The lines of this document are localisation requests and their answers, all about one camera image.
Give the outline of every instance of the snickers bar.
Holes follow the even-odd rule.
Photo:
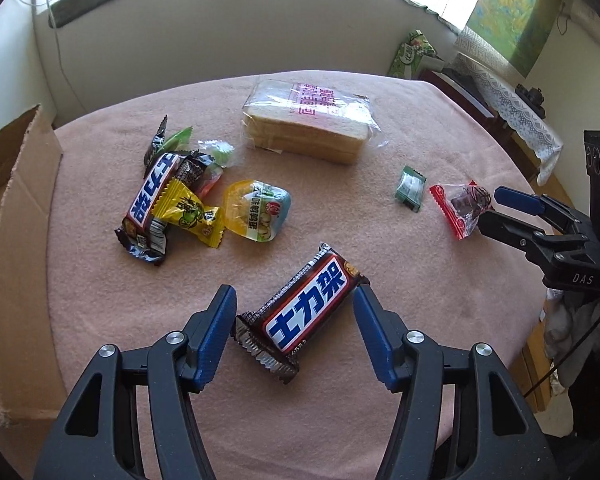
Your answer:
[[[287,384],[299,372],[299,349],[359,283],[368,279],[321,243],[311,261],[260,310],[236,317],[234,339]]]

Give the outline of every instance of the metal screw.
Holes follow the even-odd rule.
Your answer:
[[[167,343],[170,345],[177,345],[184,341],[184,334],[182,332],[169,332],[167,334]]]
[[[487,355],[491,355],[491,352],[493,350],[491,350],[491,347],[489,345],[487,345],[487,343],[478,343],[475,346],[475,351],[478,352],[478,354],[480,354],[480,355],[487,356]]]
[[[424,341],[424,334],[417,330],[411,330],[407,332],[407,340],[412,343],[422,343]]]
[[[101,357],[110,357],[115,353],[116,347],[113,345],[104,345],[100,347],[100,350],[98,350],[98,354],[100,354]]]

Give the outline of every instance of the pink blanket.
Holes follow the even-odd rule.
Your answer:
[[[354,166],[243,148],[240,109],[256,77],[167,90],[58,130],[64,157],[50,220],[48,296],[68,389],[101,345],[151,345],[206,308],[221,283],[235,287],[238,312],[259,308],[322,240],[369,277],[381,303],[409,328],[456,348],[489,342],[507,365],[520,352],[538,319],[540,270],[478,233],[455,240],[428,192],[417,214],[393,198],[405,164],[428,186],[475,179],[492,191],[505,185],[529,192],[500,146],[424,82],[339,72],[273,77],[367,95],[389,145]],[[165,114],[168,133],[192,125],[195,139],[240,145],[243,163],[226,170],[209,205],[220,203],[229,183],[247,178],[291,193],[275,240],[259,244],[227,231],[215,250],[174,229],[161,267],[125,253],[113,229],[141,185],[142,155]],[[300,364],[285,386],[227,342],[216,378],[192,398],[219,480],[375,476],[400,399],[376,380],[350,300],[302,350]],[[147,475],[159,478],[146,394],[139,419]],[[451,423],[446,392],[441,436]]]

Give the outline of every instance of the white wall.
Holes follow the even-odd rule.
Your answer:
[[[50,120],[56,116],[38,55],[32,9],[17,0],[4,0],[0,6],[0,128],[36,104],[42,104]]]
[[[402,0],[114,0],[58,30],[62,62],[91,111],[184,84],[322,69],[386,74],[420,28],[445,59],[456,36]],[[81,110],[58,70],[46,12],[40,54],[60,123]]]
[[[564,141],[555,175],[576,208],[588,212],[583,131],[600,130],[600,46],[576,23],[564,36],[554,27],[525,86],[542,90],[545,121]]]

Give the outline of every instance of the painting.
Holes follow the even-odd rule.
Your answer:
[[[478,0],[466,26],[524,77],[551,33],[562,0]]]

